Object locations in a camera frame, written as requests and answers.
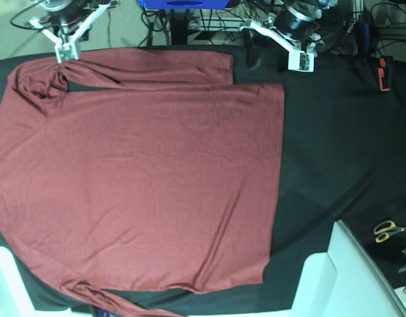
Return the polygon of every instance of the blue box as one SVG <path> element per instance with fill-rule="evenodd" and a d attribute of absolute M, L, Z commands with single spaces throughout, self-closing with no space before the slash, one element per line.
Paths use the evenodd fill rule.
<path fill-rule="evenodd" d="M 153 9 L 224 9 L 229 0 L 139 0 L 142 7 Z"/>

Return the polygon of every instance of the scissors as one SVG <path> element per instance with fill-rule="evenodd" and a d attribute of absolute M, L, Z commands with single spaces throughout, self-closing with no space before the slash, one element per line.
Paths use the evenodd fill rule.
<path fill-rule="evenodd" d="M 376 243 L 382 243 L 395 234 L 406 232 L 406 227 L 397 226 L 392 220 L 384 221 L 374 227 L 373 233 L 376 236 Z"/>

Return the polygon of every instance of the red long-sleeve shirt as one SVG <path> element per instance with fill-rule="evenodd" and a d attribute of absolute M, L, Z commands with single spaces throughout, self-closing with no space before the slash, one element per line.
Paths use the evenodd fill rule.
<path fill-rule="evenodd" d="M 175 314 L 104 289 L 261 283 L 283 99 L 279 85 L 232 85 L 231 57 L 213 52 L 24 63 L 0 105 L 1 232 L 42 281 L 123 316 Z"/>

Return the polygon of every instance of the black cloth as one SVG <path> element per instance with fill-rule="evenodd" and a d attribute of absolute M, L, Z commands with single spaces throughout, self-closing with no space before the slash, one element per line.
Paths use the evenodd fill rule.
<path fill-rule="evenodd" d="M 180 314 L 233 314 L 289 309 L 305 259 L 325 252 L 333 222 L 343 219 L 367 247 L 394 287 L 406 285 L 393 257 L 400 239 L 373 245 L 372 227 L 391 217 L 406 225 L 406 64 L 396 63 L 393 86 L 380 92 L 377 60 L 319 57 L 312 74 L 278 71 L 282 51 L 260 49 L 261 65 L 245 66 L 245 49 L 186 46 L 234 56 L 234 82 L 285 85 L 285 130 L 272 256 L 264 283 L 206 295 L 182 290 L 115 292 L 145 308 Z M 5 77 L 19 63 L 0 61 L 0 99 Z M 71 90 L 88 89 L 70 85 Z M 0 245 L 5 245 L 0 235 Z M 77 301 L 39 282 L 18 260 L 37 309 L 62 309 Z"/>

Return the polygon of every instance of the fabric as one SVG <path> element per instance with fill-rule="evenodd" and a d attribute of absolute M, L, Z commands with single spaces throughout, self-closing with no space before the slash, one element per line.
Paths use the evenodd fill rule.
<path fill-rule="evenodd" d="M 12 72 L 0 106 L 0 230 L 32 273 L 123 316 L 175 314 L 104 289 L 262 282 L 283 89 L 231 85 L 230 65 L 217 53 L 116 49 Z M 68 93 L 67 80 L 112 89 Z"/>
<path fill-rule="evenodd" d="M 174 49 L 232 54 L 235 84 L 285 85 L 283 161 L 271 258 L 263 284 L 206 294 L 183 289 L 108 291 L 148 309 L 183 315 L 290 309 L 305 259 L 327 250 L 336 219 L 350 226 L 393 287 L 406 285 L 406 273 L 397 274 L 404 261 L 400 251 L 406 247 L 406 235 L 387 245 L 372 245 L 372 228 L 380 221 L 392 218 L 406 225 L 406 63 L 395 62 L 392 89 L 380 92 L 377 59 L 319 56 L 314 73 L 305 74 L 278 71 L 281 48 L 259 48 L 261 65 L 255 70 L 247 69 L 243 47 Z M 0 101 L 7 75 L 24 61 L 41 57 L 0 61 Z M 69 83 L 70 91 L 94 89 Z M 0 245 L 12 250 L 1 233 Z M 15 259 L 36 309 L 78 305 L 43 284 L 16 255 Z"/>

